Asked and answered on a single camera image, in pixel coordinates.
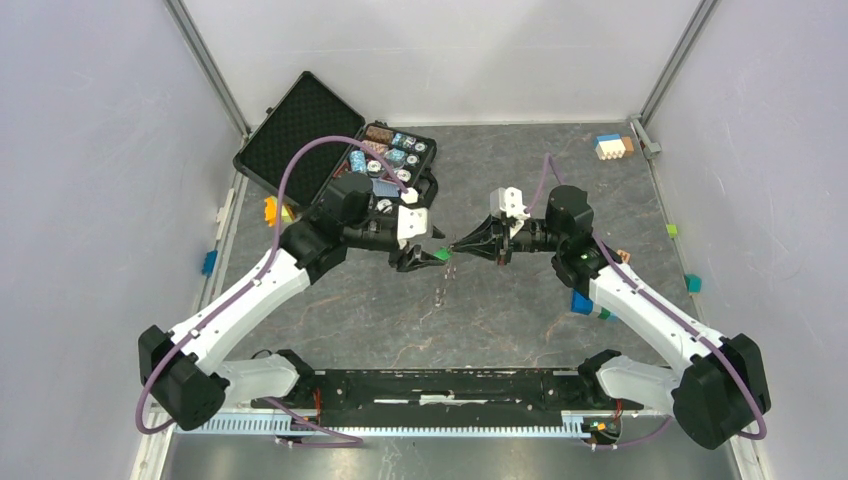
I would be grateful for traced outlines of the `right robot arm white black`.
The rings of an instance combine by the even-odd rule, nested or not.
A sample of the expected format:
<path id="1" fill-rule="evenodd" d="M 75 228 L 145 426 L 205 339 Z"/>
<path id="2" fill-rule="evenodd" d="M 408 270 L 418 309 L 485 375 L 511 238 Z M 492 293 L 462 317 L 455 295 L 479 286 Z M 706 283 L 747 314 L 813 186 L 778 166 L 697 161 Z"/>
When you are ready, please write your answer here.
<path id="1" fill-rule="evenodd" d="M 771 399 L 759 345 L 745 334 L 724 335 L 664 298 L 603 242 L 593 221 L 588 194 L 576 186 L 552 189 L 541 218 L 529 215 L 519 189 L 499 188 L 488 218 L 451 249 L 502 266 L 516 253 L 551 253 L 566 287 L 609 310 L 665 360 L 659 367 L 612 350 L 588 359 L 577 382 L 585 405 L 636 402 L 672 417 L 710 450 L 735 436 L 764 439 Z"/>

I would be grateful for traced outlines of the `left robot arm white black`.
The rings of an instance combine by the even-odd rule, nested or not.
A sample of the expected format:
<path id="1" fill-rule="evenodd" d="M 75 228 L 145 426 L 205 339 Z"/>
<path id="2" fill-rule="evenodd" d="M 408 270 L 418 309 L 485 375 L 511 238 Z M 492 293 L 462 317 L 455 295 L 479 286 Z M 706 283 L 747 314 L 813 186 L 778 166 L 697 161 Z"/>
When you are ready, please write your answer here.
<path id="1" fill-rule="evenodd" d="M 440 237 L 419 192 L 409 187 L 376 210 L 373 182 L 347 173 L 331 181 L 298 220 L 278 232 L 271 248 L 243 278 L 206 308 L 168 331 L 152 325 L 138 338 L 143 386 L 137 409 L 153 398 L 167 426 L 190 431 L 226 404 L 262 397 L 306 405 L 313 379 L 284 356 L 227 361 L 232 349 L 274 310 L 316 284 L 351 249 L 386 252 L 398 272 L 441 265 L 417 239 Z"/>

